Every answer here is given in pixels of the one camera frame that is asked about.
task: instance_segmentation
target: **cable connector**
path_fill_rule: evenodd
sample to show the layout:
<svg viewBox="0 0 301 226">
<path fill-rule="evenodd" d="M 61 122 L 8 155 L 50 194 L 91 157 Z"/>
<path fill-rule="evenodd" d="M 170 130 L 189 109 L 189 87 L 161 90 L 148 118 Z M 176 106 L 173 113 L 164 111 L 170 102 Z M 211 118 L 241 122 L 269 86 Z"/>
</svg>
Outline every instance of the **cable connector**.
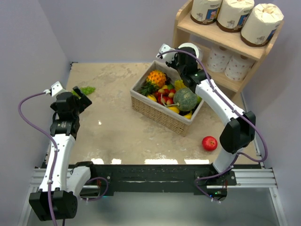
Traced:
<svg viewBox="0 0 301 226">
<path fill-rule="evenodd" d="M 50 95 L 51 91 L 49 89 L 46 89 L 46 90 L 43 91 L 43 93 L 45 93 L 45 95 Z"/>
</svg>

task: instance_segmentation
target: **wrapped toilet paper roll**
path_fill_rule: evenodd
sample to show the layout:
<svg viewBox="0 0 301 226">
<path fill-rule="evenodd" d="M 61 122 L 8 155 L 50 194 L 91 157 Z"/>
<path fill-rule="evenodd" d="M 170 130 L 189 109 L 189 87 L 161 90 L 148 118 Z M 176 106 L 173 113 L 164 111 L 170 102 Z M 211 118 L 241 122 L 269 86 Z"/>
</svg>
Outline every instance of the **wrapped toilet paper roll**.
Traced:
<svg viewBox="0 0 301 226">
<path fill-rule="evenodd" d="M 239 32 L 254 7 L 254 0 L 223 0 L 217 25 L 225 32 Z"/>
<path fill-rule="evenodd" d="M 225 75 L 234 81 L 241 81 L 245 78 L 254 63 L 255 61 L 252 59 L 235 54 L 226 67 Z"/>
<path fill-rule="evenodd" d="M 249 46 L 264 46 L 273 37 L 284 16 L 274 4 L 254 7 L 243 29 L 241 39 Z"/>
<path fill-rule="evenodd" d="M 213 46 L 207 59 L 207 67 L 212 72 L 223 72 L 230 61 L 232 52 L 221 46 Z"/>
<path fill-rule="evenodd" d="M 222 0 L 194 0 L 191 19 L 198 24 L 212 24 L 216 21 Z"/>
</svg>

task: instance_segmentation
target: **shelf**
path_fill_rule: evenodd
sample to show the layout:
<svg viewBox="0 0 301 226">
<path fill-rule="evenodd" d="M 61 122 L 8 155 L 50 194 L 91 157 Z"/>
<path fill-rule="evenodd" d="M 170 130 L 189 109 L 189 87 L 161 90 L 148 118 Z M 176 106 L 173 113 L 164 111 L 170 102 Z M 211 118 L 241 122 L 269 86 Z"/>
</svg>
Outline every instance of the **shelf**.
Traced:
<svg viewBox="0 0 301 226">
<path fill-rule="evenodd" d="M 230 89 L 234 92 L 237 92 L 243 81 L 233 81 L 233 80 L 227 78 L 227 76 L 225 75 L 224 72 L 217 73 L 217 72 L 210 71 L 206 66 L 206 60 L 208 59 L 210 48 L 202 46 L 193 41 L 190 41 L 190 42 L 197 45 L 203 51 L 204 58 L 202 60 L 202 63 L 205 65 L 205 68 L 207 69 L 208 73 L 211 75 L 211 77 L 215 81 L 215 83 L 218 85 L 221 85 L 227 89 Z"/>
<path fill-rule="evenodd" d="M 216 25 L 216 23 L 210 25 L 195 23 L 190 18 L 190 12 L 183 18 L 183 20 L 179 21 L 177 28 L 256 61 L 259 61 L 265 54 L 266 47 L 250 47 L 246 45 L 240 38 L 240 32 L 224 32 Z"/>
</svg>

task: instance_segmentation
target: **beige table surface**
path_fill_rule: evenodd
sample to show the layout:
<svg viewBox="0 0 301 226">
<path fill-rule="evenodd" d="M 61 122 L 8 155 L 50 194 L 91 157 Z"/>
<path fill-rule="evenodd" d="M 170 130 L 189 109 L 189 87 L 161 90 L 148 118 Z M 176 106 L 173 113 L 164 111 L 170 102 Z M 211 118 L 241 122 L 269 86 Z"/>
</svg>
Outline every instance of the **beige table surface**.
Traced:
<svg viewBox="0 0 301 226">
<path fill-rule="evenodd" d="M 212 163 L 221 146 L 205 151 L 206 136 L 219 140 L 224 128 L 217 114 L 202 106 L 186 137 L 136 112 L 131 107 L 130 88 L 150 63 L 97 63 L 72 65 L 67 89 L 94 86 L 89 95 L 93 104 L 80 115 L 80 129 L 72 150 L 70 164 L 93 161 L 98 164 Z M 236 103 L 243 107 L 242 101 Z M 254 144 L 244 150 L 256 157 Z M 253 164 L 244 156 L 239 164 Z"/>
</svg>

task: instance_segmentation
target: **cable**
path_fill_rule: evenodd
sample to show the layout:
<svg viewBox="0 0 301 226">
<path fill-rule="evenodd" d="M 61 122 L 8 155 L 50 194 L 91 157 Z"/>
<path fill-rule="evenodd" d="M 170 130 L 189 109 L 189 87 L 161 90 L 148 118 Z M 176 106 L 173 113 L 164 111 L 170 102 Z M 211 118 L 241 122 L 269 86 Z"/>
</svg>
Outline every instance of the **cable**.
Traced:
<svg viewBox="0 0 301 226">
<path fill-rule="evenodd" d="M 56 222 L 56 219 L 55 219 L 55 213 L 54 213 L 54 210 L 53 210 L 53 206 L 52 206 L 52 200 L 51 200 L 51 183 L 52 183 L 52 176 L 53 176 L 53 171 L 55 169 L 55 163 L 56 163 L 56 159 L 57 159 L 57 144 L 55 142 L 55 140 L 52 138 L 52 136 L 50 134 L 48 134 L 46 131 L 42 130 L 41 128 L 39 128 L 38 126 L 34 125 L 33 123 L 31 123 L 22 113 L 21 111 L 21 106 L 22 104 L 26 101 L 26 100 L 29 100 L 33 97 L 37 97 L 37 96 L 41 96 L 45 94 L 45 92 L 43 93 L 38 93 L 38 94 L 34 94 L 34 95 L 31 95 L 25 99 L 23 99 L 19 105 L 18 105 L 18 112 L 21 116 L 21 118 L 28 124 L 30 125 L 31 127 L 35 128 L 36 130 L 40 131 L 41 133 L 43 133 L 45 136 L 47 136 L 51 142 L 53 143 L 54 147 L 55 147 L 55 155 L 54 155 L 54 158 L 53 158 L 53 162 L 52 162 L 52 165 L 51 165 L 51 168 L 50 168 L 50 173 L 49 173 L 49 182 L 48 182 L 48 203 L 49 203 L 49 211 L 50 211 L 50 215 L 51 215 L 51 219 L 52 219 L 52 222 L 53 222 L 53 225 L 54 226 L 57 226 L 57 222 Z"/>
<path fill-rule="evenodd" d="M 179 50 L 179 49 L 175 49 L 175 50 L 169 50 L 169 51 L 166 51 L 166 52 L 163 52 L 163 53 L 159 53 L 158 54 L 158 57 L 161 57 L 162 55 L 164 55 L 164 54 L 167 54 L 167 53 L 174 53 L 174 52 L 177 52 L 177 53 L 184 53 L 184 54 L 187 54 L 187 55 L 189 55 L 189 56 L 191 56 L 192 58 L 194 58 L 201 66 L 202 66 L 202 68 L 203 68 L 203 70 L 204 70 L 204 72 L 205 72 L 205 75 L 206 75 L 206 78 L 207 78 L 207 80 L 208 80 L 208 82 L 209 82 L 209 85 L 210 85 L 210 87 L 212 88 L 212 90 L 213 90 L 213 92 L 215 92 L 218 96 L 219 96 L 219 98 L 237 115 L 237 116 L 239 116 L 240 118 L 242 118 L 245 122 L 247 122 L 256 132 L 257 132 L 257 134 L 259 135 L 259 137 L 260 137 L 260 139 L 261 139 L 261 141 L 262 141 L 262 143 L 263 143 L 263 147 L 264 147 L 264 157 L 261 159 L 261 160 L 258 160 L 258 159 L 254 159 L 254 158 L 252 158 L 251 156 L 249 156 L 249 155 L 247 155 L 247 154 L 245 154 L 245 153 L 243 153 L 243 152 L 240 152 L 240 153 L 237 153 L 237 155 L 235 156 L 235 159 L 233 160 L 233 162 L 230 164 L 230 166 L 225 170 L 225 171 L 223 171 L 223 172 L 221 172 L 221 173 L 219 173 L 219 174 L 216 174 L 216 175 L 213 175 L 213 176 L 209 176 L 209 177 L 203 177 L 203 178 L 198 178 L 198 179 L 196 179 L 195 181 L 194 181 L 194 184 L 195 184 L 195 186 L 198 188 L 198 190 L 200 190 L 204 195 L 206 195 L 208 198 L 210 198 L 211 199 L 211 201 L 217 201 L 217 202 L 219 202 L 219 203 L 221 203 L 221 201 L 219 201 L 219 200 L 217 200 L 217 199 L 215 199 L 215 198 L 213 198 L 213 197 L 211 197 L 207 192 L 205 192 L 202 188 L 200 188 L 198 185 L 197 185 L 197 183 L 198 183 L 198 181 L 200 181 L 200 180 L 205 180 L 205 179 L 212 179 L 212 178 L 216 178 L 216 177 L 219 177 L 219 176 L 221 176 L 221 175 L 223 175 L 223 174 L 225 174 L 226 172 L 228 172 L 231 168 L 232 168 L 232 166 L 233 166 L 233 164 L 236 162 L 236 160 L 237 160 L 237 158 L 238 158 L 238 156 L 241 154 L 241 155 L 243 155 L 243 156 L 245 156 L 245 157 L 247 157 L 248 159 L 250 159 L 250 160 L 252 160 L 252 161 L 255 161 L 255 162 L 263 162 L 263 161 L 265 161 L 266 159 L 267 159 L 267 157 L 268 157 L 268 147 L 267 147 L 267 143 L 266 143 L 266 141 L 264 140 L 264 138 L 263 138 L 263 136 L 262 136 L 262 134 L 261 134 L 261 132 L 257 129 L 257 127 L 255 127 L 254 125 L 253 125 L 253 123 L 251 123 L 246 117 L 244 117 L 243 115 L 241 115 L 238 111 L 236 111 L 235 109 L 234 109 L 234 107 L 214 88 L 214 85 L 212 84 L 212 82 L 211 82 L 211 80 L 210 80 L 210 77 L 209 77 L 209 74 L 208 74 L 208 72 L 207 72 L 207 70 L 206 70 L 206 68 L 204 67 L 204 65 L 203 65 L 203 63 L 195 56 L 195 55 L 193 55 L 193 54 L 191 54 L 191 53 L 189 53 L 189 52 L 186 52 L 186 51 L 183 51 L 183 50 Z"/>
<path fill-rule="evenodd" d="M 100 196 L 98 196 L 98 197 L 96 197 L 94 199 L 82 198 L 83 200 L 86 200 L 87 202 L 96 201 L 96 200 L 101 199 L 104 196 L 104 194 L 106 194 L 106 192 L 108 191 L 108 188 L 109 188 L 109 182 L 107 181 L 106 178 L 102 178 L 102 177 L 96 177 L 96 178 L 89 179 L 87 181 L 87 183 L 91 183 L 94 180 L 104 180 L 105 183 L 106 183 L 106 188 L 105 188 L 105 191 L 102 193 L 102 195 L 100 195 Z"/>
</svg>

